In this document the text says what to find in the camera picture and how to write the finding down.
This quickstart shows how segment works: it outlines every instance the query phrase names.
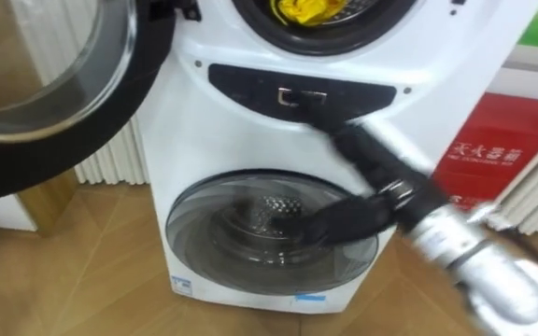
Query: front-loading washer door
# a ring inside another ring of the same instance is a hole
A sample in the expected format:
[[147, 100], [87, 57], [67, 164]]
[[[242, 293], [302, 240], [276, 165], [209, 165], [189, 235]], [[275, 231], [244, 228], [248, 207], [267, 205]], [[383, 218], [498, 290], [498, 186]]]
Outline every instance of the front-loading washer door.
[[0, 0], [0, 197], [104, 145], [171, 47], [173, 0]]
[[180, 195], [166, 222], [178, 259], [220, 285], [265, 295], [296, 295], [339, 287], [373, 262], [377, 238], [351, 245], [301, 245], [272, 226], [349, 196], [308, 175], [240, 171], [218, 175]]

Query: washing machine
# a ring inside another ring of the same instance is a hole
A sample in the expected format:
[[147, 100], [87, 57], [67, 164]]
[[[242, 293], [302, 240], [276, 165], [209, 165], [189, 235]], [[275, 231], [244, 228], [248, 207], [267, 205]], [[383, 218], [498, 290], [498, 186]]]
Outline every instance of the washing machine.
[[373, 192], [302, 122], [296, 95], [350, 114], [428, 173], [538, 1], [350, 1], [312, 27], [284, 24], [270, 3], [190, 2], [137, 113], [171, 286], [203, 301], [341, 312], [393, 229], [325, 247], [272, 226]]
[[342, 311], [392, 230], [326, 247], [272, 225], [374, 192], [296, 97], [428, 173], [538, 0], [332, 2], [346, 6], [312, 24], [277, 0], [0, 4], [0, 197], [86, 159], [138, 110], [176, 293]]

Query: red box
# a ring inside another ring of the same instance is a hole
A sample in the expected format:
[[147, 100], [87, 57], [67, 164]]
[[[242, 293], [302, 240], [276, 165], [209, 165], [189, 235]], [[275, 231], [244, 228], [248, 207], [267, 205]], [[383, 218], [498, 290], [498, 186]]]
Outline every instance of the red box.
[[437, 170], [511, 180], [537, 152], [538, 100], [486, 93]]
[[433, 173], [432, 179], [449, 196], [452, 203], [464, 210], [469, 210], [478, 203], [494, 201], [512, 181], [512, 178], [503, 179], [438, 171]]

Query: yellow cloth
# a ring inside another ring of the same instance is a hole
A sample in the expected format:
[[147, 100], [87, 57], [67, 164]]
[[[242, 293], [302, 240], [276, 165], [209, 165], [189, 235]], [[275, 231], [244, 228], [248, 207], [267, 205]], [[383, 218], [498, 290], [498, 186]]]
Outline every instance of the yellow cloth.
[[290, 21], [313, 26], [339, 13], [347, 0], [279, 0], [279, 11]]

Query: blue label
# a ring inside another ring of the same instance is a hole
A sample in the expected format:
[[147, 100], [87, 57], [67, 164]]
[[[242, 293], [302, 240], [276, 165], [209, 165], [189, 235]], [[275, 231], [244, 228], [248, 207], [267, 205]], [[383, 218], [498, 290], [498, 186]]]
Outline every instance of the blue label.
[[296, 295], [297, 301], [325, 301], [325, 295]]
[[192, 283], [190, 280], [172, 276], [172, 288], [178, 294], [192, 296]]

